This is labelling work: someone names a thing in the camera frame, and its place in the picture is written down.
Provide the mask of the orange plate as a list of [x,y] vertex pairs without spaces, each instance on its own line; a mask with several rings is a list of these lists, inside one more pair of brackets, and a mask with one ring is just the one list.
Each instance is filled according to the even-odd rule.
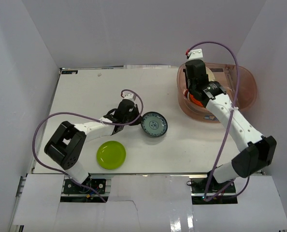
[[203,107],[203,104],[202,104],[199,100],[196,100],[196,99],[194,98],[194,96],[191,95],[190,93],[188,93],[187,98],[188,98],[188,100],[189,100],[191,103],[196,104],[196,105],[198,105],[198,106],[200,106],[200,107]]

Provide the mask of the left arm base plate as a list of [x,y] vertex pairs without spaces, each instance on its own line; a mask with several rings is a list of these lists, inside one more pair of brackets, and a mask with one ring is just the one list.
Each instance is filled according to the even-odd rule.
[[[104,194],[105,187],[106,187],[106,179],[90,179],[83,185],[93,188],[99,194]],[[76,185],[70,179],[65,180],[64,189],[62,192],[64,194],[88,194],[88,193],[93,194],[94,193],[93,191],[87,188]]]

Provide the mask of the blue white patterned plate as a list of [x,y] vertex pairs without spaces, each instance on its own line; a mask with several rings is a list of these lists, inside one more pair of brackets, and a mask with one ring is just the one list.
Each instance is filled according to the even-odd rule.
[[167,132],[168,122],[158,112],[147,112],[142,116],[141,127],[148,136],[158,138]]

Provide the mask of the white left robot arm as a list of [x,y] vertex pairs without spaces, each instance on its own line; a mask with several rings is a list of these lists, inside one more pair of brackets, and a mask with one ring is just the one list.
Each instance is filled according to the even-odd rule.
[[81,193],[90,190],[89,173],[79,162],[84,143],[111,136],[123,130],[123,124],[140,124],[138,105],[129,99],[123,99],[118,108],[112,109],[99,121],[83,124],[62,122],[44,147],[44,152],[75,182],[74,187]]

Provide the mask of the cream plate with black mark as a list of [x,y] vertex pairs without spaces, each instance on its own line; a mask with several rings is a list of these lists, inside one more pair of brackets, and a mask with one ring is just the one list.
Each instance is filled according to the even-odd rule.
[[215,75],[213,74],[213,72],[211,71],[211,69],[206,67],[206,73],[208,75],[208,80],[210,81],[215,81]]

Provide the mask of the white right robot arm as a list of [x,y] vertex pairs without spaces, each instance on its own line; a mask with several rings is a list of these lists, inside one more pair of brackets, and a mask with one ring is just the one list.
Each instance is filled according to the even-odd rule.
[[271,164],[277,142],[256,130],[234,107],[226,90],[217,81],[209,81],[206,66],[200,59],[185,63],[184,74],[188,92],[209,110],[234,140],[239,154],[230,162],[213,166],[202,184],[211,192],[224,188],[225,182],[246,178]]

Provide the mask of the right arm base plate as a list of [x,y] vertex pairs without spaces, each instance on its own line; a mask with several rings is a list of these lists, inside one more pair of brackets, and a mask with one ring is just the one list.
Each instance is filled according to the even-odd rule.
[[[187,185],[191,187],[192,193],[204,193],[207,180],[208,178],[191,178],[187,181]],[[217,193],[228,183],[229,181],[219,184],[215,180],[212,180],[207,193]],[[234,183],[231,183],[222,193],[236,193]]]

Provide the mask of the lime green plate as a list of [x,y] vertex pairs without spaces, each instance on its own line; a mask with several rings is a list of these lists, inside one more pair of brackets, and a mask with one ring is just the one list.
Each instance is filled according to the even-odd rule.
[[126,149],[118,141],[103,143],[96,153],[97,163],[106,170],[119,168],[126,159]]

